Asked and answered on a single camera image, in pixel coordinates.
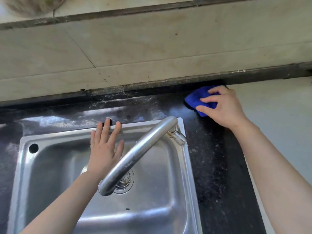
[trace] hand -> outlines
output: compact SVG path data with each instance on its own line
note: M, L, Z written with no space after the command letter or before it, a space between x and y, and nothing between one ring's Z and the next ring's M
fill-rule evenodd
M218 86L208 90L209 94L216 92L220 95L212 95L200 99L204 103L217 102L216 109L205 106L197 106L196 109L211 117L219 125L227 127L230 130L249 121L243 112L234 90L230 90L225 86Z
M92 173L100 181L110 170L118 163L124 148L124 141L121 140L116 152L115 142L121 129L121 123L117 122L111 136L108 136L110 130L110 119L105 120L104 126L99 122L96 126L96 131L91 132L91 155L88 164L87 172Z

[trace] sink rim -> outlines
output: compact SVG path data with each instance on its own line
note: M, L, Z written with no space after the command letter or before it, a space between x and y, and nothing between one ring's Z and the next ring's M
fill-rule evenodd
M185 129L183 124L182 118L178 119L178 126L181 130L181 133L185 135ZM161 120L155 121L147 121L147 122L136 122L136 123L128 123L122 125L122 131L124 133L134 133L136 131L139 132L147 132L154 124L157 124ZM17 229L17 220L20 218L18 215L20 214L19 206L21 203L21 193L23 190L23 186L28 184L22 184L22 175L24 174L23 167L27 162L23 163L23 159L30 156L30 154L35 158L36 154L40 153L43 149L49 146L43 146L42 148L39 147L39 150L36 153L30 153L28 151L28 146L31 142L40 141L40 140L49 140L53 141L54 139L59 139L60 137L66 137L67 141L77 140L79 138L86 138L90 136L90 132L95 128L88 128L88 129L81 129L81 130L71 130L71 131L64 131L64 132L57 132L57 133L49 133L43 135L31 135L31 136L24 136L20 140L20 147L18 153L18 161L14 176L14 183L13 183L13 191L11 197L11 205L10 205L10 212L9 212L9 221L7 227L7 234L14 234L16 233ZM201 228L201 221L200 221L200 214L199 214L199 207L197 201L197 194L195 189L194 177L191 167L191 161L188 152L188 145L187 143L183 146L179 146L182 148L182 155L178 156L178 160L181 167L182 173L182 181L185 191L185 201L186 201L186 211L187 211L187 220L190 219L191 223L193 223L192 230L195 233L202 233Z

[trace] left hand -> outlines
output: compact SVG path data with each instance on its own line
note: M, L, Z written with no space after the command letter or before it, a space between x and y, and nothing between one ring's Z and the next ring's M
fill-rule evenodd
M118 163L124 148L124 141L121 140L116 147L116 152L114 152L121 123L116 123L116 127L110 137L108 135L110 119L107 118L104 126L102 125L102 122L99 122L96 126L96 131L93 130L91 132L91 155L87 170L87 172L94 174L99 181Z

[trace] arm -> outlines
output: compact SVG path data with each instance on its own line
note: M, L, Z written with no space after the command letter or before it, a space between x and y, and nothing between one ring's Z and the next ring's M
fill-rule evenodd
M218 102L216 109L198 106L218 124L232 130L248 162L270 222L277 234L312 231L312 187L243 113L234 90L201 99Z
M91 132L88 170L40 213L21 234L72 233L81 214L97 191L99 182L116 165L122 155L123 141L119 142L114 152L120 128L121 124L117 122L109 138L110 120L106 119L104 127L102 122L98 123L96 131Z

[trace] finger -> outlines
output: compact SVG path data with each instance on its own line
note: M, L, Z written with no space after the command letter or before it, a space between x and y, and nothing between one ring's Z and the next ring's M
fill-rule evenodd
M219 102L221 95L212 95L207 98L201 98L201 102L209 103L209 102Z
M122 156L123 149L124 149L124 140L121 140L121 141L119 141L119 143L116 147L116 152L115 152L114 158L119 160Z
M110 119L106 118L102 130L101 143L107 143L109 131L110 131Z
M116 139L117 139L117 136L119 134L120 129L121 129L121 123L120 122L116 122L115 129L112 132L112 134L110 136L110 139L107 142L108 144L115 145L115 142L116 142Z
M213 113L215 112L215 109L212 109L212 108L209 108L209 107L206 107L206 106L197 106L196 107L196 110L206 114L207 116L212 116Z
M220 85L220 86L217 86L217 87L214 87L210 90L208 90L208 93L209 94L214 94L214 93L219 93L219 94L226 94L228 93L228 88L225 87L224 85Z
M90 141L90 148L94 147L94 136L96 135L96 131L92 130L91 131L91 141Z
M94 136L94 143L98 144L101 140L101 133L102 133L102 122L99 122L96 126L96 133Z

